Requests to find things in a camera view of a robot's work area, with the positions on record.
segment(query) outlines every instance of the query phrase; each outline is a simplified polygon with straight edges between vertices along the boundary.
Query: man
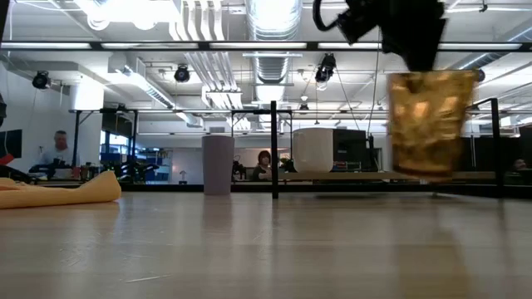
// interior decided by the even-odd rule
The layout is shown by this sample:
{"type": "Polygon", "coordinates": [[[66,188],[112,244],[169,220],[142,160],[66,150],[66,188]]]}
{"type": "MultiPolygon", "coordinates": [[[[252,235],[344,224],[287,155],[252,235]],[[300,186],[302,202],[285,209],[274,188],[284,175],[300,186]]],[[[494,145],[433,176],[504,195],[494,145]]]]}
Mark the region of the man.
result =
{"type": "Polygon", "coordinates": [[[74,154],[68,147],[67,133],[64,130],[59,130],[56,132],[53,139],[56,145],[42,153],[39,164],[52,164],[54,159],[59,159],[60,161],[65,161],[66,165],[70,165],[72,167],[79,166],[79,154],[76,155],[76,164],[72,165],[72,157],[74,154]]]}

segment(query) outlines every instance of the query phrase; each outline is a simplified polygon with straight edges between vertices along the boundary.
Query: dark hair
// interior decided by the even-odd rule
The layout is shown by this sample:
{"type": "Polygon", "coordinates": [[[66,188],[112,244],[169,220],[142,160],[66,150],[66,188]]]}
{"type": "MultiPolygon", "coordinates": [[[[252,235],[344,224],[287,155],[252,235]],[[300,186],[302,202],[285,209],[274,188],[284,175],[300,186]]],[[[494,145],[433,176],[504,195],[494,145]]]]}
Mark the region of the dark hair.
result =
{"type": "Polygon", "coordinates": [[[259,164],[260,164],[260,160],[263,159],[264,157],[267,157],[270,162],[272,161],[272,155],[269,154],[267,150],[263,150],[259,153],[259,157],[258,157],[259,164]]]}

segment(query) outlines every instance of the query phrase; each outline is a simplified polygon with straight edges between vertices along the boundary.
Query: woman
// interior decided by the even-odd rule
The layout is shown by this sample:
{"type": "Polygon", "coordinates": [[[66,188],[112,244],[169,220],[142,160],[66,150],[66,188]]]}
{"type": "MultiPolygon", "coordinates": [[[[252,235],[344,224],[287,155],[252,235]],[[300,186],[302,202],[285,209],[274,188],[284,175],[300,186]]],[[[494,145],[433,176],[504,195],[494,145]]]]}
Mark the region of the woman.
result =
{"type": "Polygon", "coordinates": [[[253,181],[267,181],[272,179],[272,170],[269,168],[269,163],[272,156],[267,150],[263,150],[259,153],[259,163],[253,171],[251,179],[253,181]]]}

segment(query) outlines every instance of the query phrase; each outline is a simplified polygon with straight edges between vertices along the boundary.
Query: gray container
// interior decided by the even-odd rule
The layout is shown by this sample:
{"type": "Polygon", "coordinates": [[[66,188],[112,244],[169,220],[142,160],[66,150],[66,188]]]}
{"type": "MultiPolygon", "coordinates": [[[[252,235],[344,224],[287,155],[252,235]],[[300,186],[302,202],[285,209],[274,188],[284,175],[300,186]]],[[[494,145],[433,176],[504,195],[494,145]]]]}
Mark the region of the gray container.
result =
{"type": "Polygon", "coordinates": [[[233,173],[234,138],[228,136],[204,136],[203,181],[205,195],[229,195],[233,173]]]}

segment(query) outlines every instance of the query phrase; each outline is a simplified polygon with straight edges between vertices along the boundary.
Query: gold cup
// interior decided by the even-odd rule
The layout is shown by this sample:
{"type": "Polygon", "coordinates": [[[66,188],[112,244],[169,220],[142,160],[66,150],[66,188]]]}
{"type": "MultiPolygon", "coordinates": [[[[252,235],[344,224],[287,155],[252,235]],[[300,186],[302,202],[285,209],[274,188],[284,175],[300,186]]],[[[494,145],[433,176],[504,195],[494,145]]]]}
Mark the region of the gold cup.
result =
{"type": "Polygon", "coordinates": [[[396,73],[388,77],[393,169],[420,179],[450,179],[477,71],[396,73]]]}

